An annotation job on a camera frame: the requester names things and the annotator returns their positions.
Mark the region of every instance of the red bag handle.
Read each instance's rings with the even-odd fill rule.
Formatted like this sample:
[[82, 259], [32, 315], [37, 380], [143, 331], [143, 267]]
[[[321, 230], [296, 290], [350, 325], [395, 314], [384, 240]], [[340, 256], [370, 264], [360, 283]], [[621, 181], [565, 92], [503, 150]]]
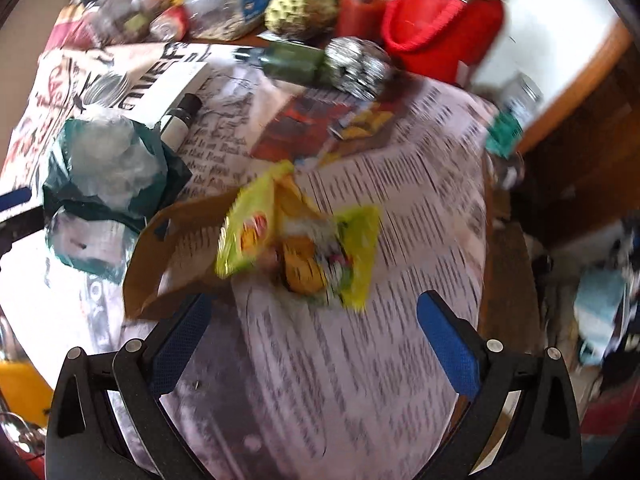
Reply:
[[406, 40], [398, 43], [391, 34], [391, 24], [396, 19], [401, 0], [391, 0], [386, 5], [385, 15], [382, 22], [382, 36], [387, 46], [397, 52], [410, 52], [427, 45], [441, 31], [444, 30], [460, 13], [465, 9], [466, 4], [471, 0], [451, 0], [442, 12], [425, 28]]

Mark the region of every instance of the green fruit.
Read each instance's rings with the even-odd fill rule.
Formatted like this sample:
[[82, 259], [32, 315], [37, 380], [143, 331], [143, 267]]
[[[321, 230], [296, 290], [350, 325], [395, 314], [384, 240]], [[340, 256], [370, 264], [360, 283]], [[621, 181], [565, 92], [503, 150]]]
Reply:
[[290, 40], [306, 40], [329, 27], [337, 16], [333, 0], [271, 0], [266, 27]]

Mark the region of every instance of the small white bottle with black cap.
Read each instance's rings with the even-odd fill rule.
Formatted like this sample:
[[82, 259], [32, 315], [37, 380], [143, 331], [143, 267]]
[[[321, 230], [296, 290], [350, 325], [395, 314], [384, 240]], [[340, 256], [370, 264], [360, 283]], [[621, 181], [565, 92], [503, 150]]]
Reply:
[[170, 108], [160, 119], [160, 139], [174, 152], [186, 139], [202, 101], [197, 95], [185, 94], [177, 107]]

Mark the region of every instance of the dark green bottle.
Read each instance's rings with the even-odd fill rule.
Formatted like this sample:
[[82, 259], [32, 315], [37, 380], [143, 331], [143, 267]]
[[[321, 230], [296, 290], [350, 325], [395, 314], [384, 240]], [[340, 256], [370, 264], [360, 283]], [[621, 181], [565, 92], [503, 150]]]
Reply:
[[331, 86], [324, 50], [283, 41], [266, 48], [241, 46], [234, 52], [238, 61], [258, 66], [264, 75], [301, 86]]

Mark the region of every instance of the red can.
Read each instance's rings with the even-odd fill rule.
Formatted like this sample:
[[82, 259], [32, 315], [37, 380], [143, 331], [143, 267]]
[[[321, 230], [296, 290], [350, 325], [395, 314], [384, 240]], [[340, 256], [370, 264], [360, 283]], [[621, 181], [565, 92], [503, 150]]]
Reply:
[[404, 69], [465, 86], [503, 23], [501, 0], [393, 0], [382, 37]]

